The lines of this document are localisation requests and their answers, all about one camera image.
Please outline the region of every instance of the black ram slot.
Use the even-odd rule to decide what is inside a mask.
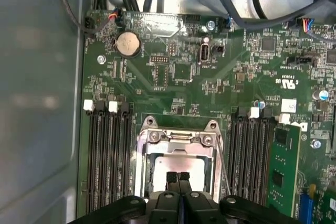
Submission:
[[[264,146],[264,141],[265,141],[265,131],[263,124],[261,123],[260,120],[258,120],[258,124],[256,125],[257,131],[256,132],[256,170],[255,170],[255,180],[254,180],[254,198],[253,201],[255,203],[260,203],[260,185],[261,185],[261,174],[264,172],[263,170],[263,159],[264,159],[264,153],[263,153],[263,146]]]
[[[255,177],[256,177],[256,164],[257,164],[257,143],[258,143],[258,127],[255,121],[250,121],[250,132],[249,132],[249,144],[250,144],[250,171],[248,179],[248,192],[249,200],[253,201],[255,194]]]
[[[263,159],[262,159],[262,168],[261,168],[261,180],[260,180],[260,204],[265,205],[267,199],[267,183],[268,183],[268,168],[269,168],[269,154],[271,141],[274,135],[275,123],[272,119],[263,120],[264,128],[264,144],[263,144]]]
[[[234,195],[238,194],[238,184],[239,184],[239,168],[240,168],[240,149],[241,149],[241,139],[243,137],[244,121],[238,119],[236,127],[236,136],[233,145],[233,163],[232,163],[232,178],[231,178],[231,188]]]
[[[228,162],[228,179],[229,179],[229,185],[231,191],[233,191],[233,171],[234,171],[234,160],[235,160],[235,145],[237,142],[237,130],[238,130],[238,124],[233,118],[232,124],[231,124],[231,134],[230,134],[230,142],[229,142],[229,162]]]
[[[99,163],[99,207],[104,207],[106,205],[106,184],[107,184],[107,174],[108,174],[108,144],[109,144],[109,114],[108,112],[103,112],[101,121],[101,138],[99,144],[100,152],[100,163]]]
[[[228,179],[232,194],[265,205],[270,140],[274,132],[272,111],[249,119],[241,108],[232,114]]]
[[[248,176],[247,174],[247,169],[246,169],[246,151],[247,151],[247,143],[248,143],[248,122],[246,119],[244,119],[244,122],[243,122],[243,131],[242,131],[242,135],[241,135],[241,138],[240,138],[240,145],[241,145],[241,148],[240,148],[240,165],[238,166],[238,168],[240,169],[240,172],[239,172],[239,184],[238,184],[238,196],[239,197],[243,197],[244,194],[246,193],[246,178]]]
[[[131,148],[131,120],[132,113],[128,103],[121,104],[121,135],[120,144],[122,150],[121,167],[121,196],[129,194],[129,175],[130,175],[130,148]]]
[[[90,115],[89,131],[89,164],[88,164],[88,186],[87,186],[87,210],[92,212],[94,206],[94,178],[95,178],[95,159],[96,159],[96,135],[97,135],[98,117],[95,114]]]
[[[111,130],[110,203],[112,203],[118,199],[120,113],[118,114],[115,113],[113,115],[110,130]]]

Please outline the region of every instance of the green circuit board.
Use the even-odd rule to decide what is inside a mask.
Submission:
[[[87,16],[97,26],[109,14],[93,10]],[[161,126],[187,129],[203,129],[209,120],[216,120],[224,138],[226,164],[230,166],[241,158],[231,154],[235,111],[245,108],[249,115],[251,107],[263,104],[263,110],[271,112],[274,126],[268,130],[269,151],[263,154],[263,158],[268,157],[267,163],[259,164],[267,172],[265,200],[259,202],[258,197],[256,200],[299,218],[300,195],[308,193],[309,186],[314,184],[313,207],[326,208],[321,192],[326,190],[329,178],[336,175],[333,144],[336,51],[330,45],[310,38],[300,27],[288,28],[285,24],[246,31],[233,30],[227,27],[226,20],[213,16],[134,12],[120,15],[115,23],[108,23],[94,37],[86,38],[82,102],[117,101],[130,105],[131,152],[147,115],[154,116]],[[208,28],[208,22],[215,24],[213,29]],[[121,56],[116,49],[116,41],[125,31],[132,32],[140,41],[134,57]],[[334,36],[333,26],[313,25],[312,31]],[[201,58],[202,44],[208,45],[208,57]],[[316,97],[321,90],[329,94],[325,101]],[[92,122],[87,114],[83,111],[81,117],[78,217],[90,212]],[[278,123],[284,114],[290,115],[292,125]],[[287,132],[286,144],[283,139],[282,143],[277,142],[277,130]],[[319,148],[312,147],[316,141],[321,143]],[[131,194],[133,157],[129,158],[128,166]],[[118,175],[117,189],[121,177]],[[324,211],[317,215],[312,210],[313,223],[325,218]]]

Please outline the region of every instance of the white connector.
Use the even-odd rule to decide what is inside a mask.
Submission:
[[[118,102],[115,102],[115,101],[109,102],[109,111],[117,113],[117,111],[118,111]]]
[[[259,107],[251,107],[247,115],[248,115],[248,118],[259,118],[260,116]]]
[[[94,107],[95,107],[95,104],[93,103],[92,100],[90,100],[90,99],[85,99],[84,100],[83,109],[85,111],[93,111]]]

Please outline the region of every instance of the integrated circuit chip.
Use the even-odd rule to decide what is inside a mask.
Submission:
[[[283,145],[287,145],[288,132],[283,129],[275,129],[274,140],[275,142]]]
[[[275,38],[263,38],[261,41],[261,50],[267,52],[274,52]]]
[[[237,79],[237,81],[245,81],[245,74],[244,73],[237,73],[236,79]]]
[[[327,51],[327,59],[325,62],[327,64],[336,64],[336,50]]]
[[[278,187],[282,187],[282,183],[284,182],[283,181],[283,175],[281,173],[277,172],[276,170],[273,170],[272,181]]]

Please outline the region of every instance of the screw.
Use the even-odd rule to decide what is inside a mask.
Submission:
[[[97,57],[97,62],[103,65],[106,62],[106,57],[104,55],[100,55]]]
[[[156,142],[159,140],[159,133],[156,131],[151,132],[151,134],[149,135],[149,139],[153,142]]]
[[[211,136],[205,136],[203,138],[203,144],[205,144],[205,145],[212,145],[212,137]]]
[[[310,143],[310,146],[313,148],[313,149],[319,149],[321,147],[321,142],[316,140],[316,139],[313,139]]]
[[[237,202],[234,198],[227,198],[226,201],[229,202],[230,204],[234,204]]]
[[[209,30],[209,31],[213,31],[215,30],[216,28],[216,23],[212,20],[209,20],[207,23],[206,23],[206,28]]]
[[[193,192],[193,193],[190,194],[190,196],[193,197],[193,198],[198,198],[200,196],[200,194]]]

